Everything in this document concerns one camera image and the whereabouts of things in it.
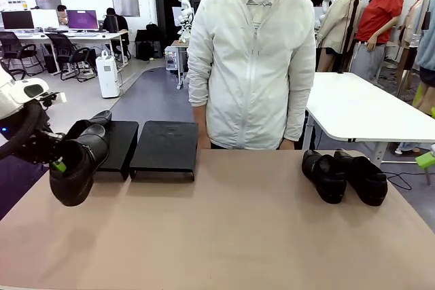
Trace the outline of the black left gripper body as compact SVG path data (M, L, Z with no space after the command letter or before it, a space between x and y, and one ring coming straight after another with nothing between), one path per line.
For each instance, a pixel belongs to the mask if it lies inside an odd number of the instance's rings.
M44 156L48 153L60 153L59 143L47 142L44 131L53 132L49 126L37 129L24 145L18 150L18 157L24 161L34 164L44 164Z

